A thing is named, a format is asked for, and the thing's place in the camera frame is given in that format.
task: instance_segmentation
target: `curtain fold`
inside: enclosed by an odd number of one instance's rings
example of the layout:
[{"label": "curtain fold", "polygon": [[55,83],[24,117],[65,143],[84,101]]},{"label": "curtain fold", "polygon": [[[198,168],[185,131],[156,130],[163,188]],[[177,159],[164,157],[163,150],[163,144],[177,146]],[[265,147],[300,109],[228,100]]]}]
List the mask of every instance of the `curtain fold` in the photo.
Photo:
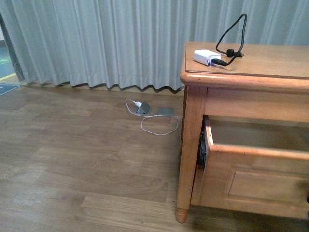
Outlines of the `curtain fold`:
[{"label": "curtain fold", "polygon": [[[176,90],[186,41],[217,42],[248,14],[246,44],[309,46],[307,0],[2,0],[27,82]],[[223,42],[240,43],[240,23]]]}]

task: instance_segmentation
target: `charging cable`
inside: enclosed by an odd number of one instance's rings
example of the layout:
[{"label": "charging cable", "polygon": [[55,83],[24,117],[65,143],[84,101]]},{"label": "charging cable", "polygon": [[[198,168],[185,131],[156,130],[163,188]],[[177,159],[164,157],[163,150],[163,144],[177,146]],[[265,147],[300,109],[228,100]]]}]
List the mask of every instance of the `charging cable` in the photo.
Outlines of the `charging cable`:
[{"label": "charging cable", "polygon": [[[241,33],[241,46],[240,48],[238,49],[237,52],[235,52],[233,49],[228,49],[226,52],[224,51],[221,51],[218,49],[218,46],[219,44],[221,43],[221,40],[223,39],[223,37],[244,17],[244,22],[243,22],[243,26],[242,26],[242,33]],[[244,41],[245,41],[245,29],[246,29],[246,24],[247,24],[247,14],[242,14],[237,20],[235,23],[233,23],[232,26],[230,26],[229,29],[227,29],[227,31],[221,36],[217,46],[216,46],[216,50],[218,52],[221,52],[223,54],[226,54],[228,57],[233,57],[228,63],[226,63],[225,61],[223,60],[220,60],[220,59],[212,59],[211,62],[214,63],[214,64],[217,64],[217,65],[222,65],[222,66],[227,66],[227,65],[230,65],[235,59],[236,57],[243,57],[244,54],[241,53],[242,51],[242,48],[243,48],[243,45],[244,45]]]},{"label": "charging cable", "polygon": [[[134,112],[132,112],[132,111],[130,110],[130,108],[129,108],[128,104],[127,104],[127,100],[132,101],[138,108],[141,106],[141,103],[140,103],[139,101],[134,101],[134,100],[132,100],[132,99],[126,98],[126,107],[127,107],[128,111],[129,111],[130,113],[134,114],[134,115],[137,115],[137,116],[140,116],[140,117],[144,117],[144,119],[141,121],[140,126],[141,126],[142,130],[144,130],[145,132],[148,132],[148,133],[154,134],[154,135],[163,136],[163,135],[170,134],[170,133],[172,133],[172,132],[174,132],[174,131],[177,130],[179,119],[178,119],[178,117],[177,117],[176,115],[172,115],[172,116],[167,116],[167,115],[152,115],[152,116],[139,115],[139,114],[136,114],[136,113],[134,113]],[[143,123],[144,123],[145,120],[147,120],[147,119],[149,119],[149,118],[152,118],[152,117],[159,117],[159,116],[160,116],[160,117],[171,117],[171,118],[176,119],[176,120],[177,120],[177,125],[176,125],[175,129],[172,130],[172,131],[170,131],[170,132],[167,132],[167,133],[165,133],[165,134],[157,134],[157,133],[154,133],[154,132],[152,132],[152,131],[146,130],[146,129],[143,127]]]}]

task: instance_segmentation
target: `black cable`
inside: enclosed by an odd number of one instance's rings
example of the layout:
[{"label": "black cable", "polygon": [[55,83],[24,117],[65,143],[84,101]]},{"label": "black cable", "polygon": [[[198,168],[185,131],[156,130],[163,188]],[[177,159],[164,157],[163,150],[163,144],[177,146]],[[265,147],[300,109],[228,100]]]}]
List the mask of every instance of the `black cable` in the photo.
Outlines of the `black cable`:
[{"label": "black cable", "polygon": [[[241,34],[241,46],[240,46],[240,48],[239,48],[239,50],[238,50],[238,52],[234,52],[234,50],[233,49],[228,49],[227,50],[227,52],[223,52],[223,51],[221,51],[221,50],[219,50],[218,49],[218,46],[219,46],[219,44],[221,43],[221,40],[223,39],[223,37],[243,18],[243,17],[245,17],[245,19],[244,19],[244,22],[243,22],[243,27],[242,27],[242,34]],[[219,39],[219,42],[218,42],[218,44],[217,44],[217,46],[216,46],[216,50],[218,51],[218,52],[220,52],[220,53],[223,53],[223,54],[226,54],[226,55],[228,55],[229,57],[231,57],[231,56],[233,56],[233,58],[228,62],[228,63],[226,63],[226,62],[224,62],[223,60],[220,60],[220,59],[212,59],[211,60],[211,62],[212,63],[214,63],[214,64],[218,64],[218,65],[222,65],[222,66],[227,66],[227,65],[229,65],[229,64],[231,64],[234,60],[235,60],[235,58],[236,57],[242,57],[242,56],[244,56],[242,53],[241,53],[241,51],[242,51],[242,48],[243,48],[243,45],[244,45],[244,40],[245,40],[245,29],[246,29],[246,24],[247,24],[247,18],[248,18],[248,16],[247,16],[247,14],[242,14],[237,20],[236,20],[236,22],[235,23],[233,23],[233,25],[229,28],[229,29],[227,29],[227,31],[221,36],[221,38]]]}]

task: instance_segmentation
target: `white charger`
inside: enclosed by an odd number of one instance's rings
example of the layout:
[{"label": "white charger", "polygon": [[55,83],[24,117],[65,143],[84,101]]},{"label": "white charger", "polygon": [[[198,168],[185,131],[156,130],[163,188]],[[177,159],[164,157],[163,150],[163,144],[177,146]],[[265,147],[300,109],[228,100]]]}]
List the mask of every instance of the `white charger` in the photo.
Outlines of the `white charger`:
[{"label": "white charger", "polygon": [[207,50],[207,49],[196,50],[194,52],[193,60],[195,60],[198,63],[205,64],[207,66],[214,65],[211,62],[212,59],[221,59],[221,54],[216,53],[216,52],[212,52],[212,51]]}]

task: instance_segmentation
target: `open drawer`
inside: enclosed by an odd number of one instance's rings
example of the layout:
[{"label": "open drawer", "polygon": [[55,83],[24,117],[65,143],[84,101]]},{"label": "open drawer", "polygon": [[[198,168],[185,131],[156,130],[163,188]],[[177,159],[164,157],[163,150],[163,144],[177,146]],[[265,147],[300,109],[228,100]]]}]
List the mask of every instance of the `open drawer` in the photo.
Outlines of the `open drawer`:
[{"label": "open drawer", "polygon": [[309,126],[205,118],[191,204],[308,219]]}]

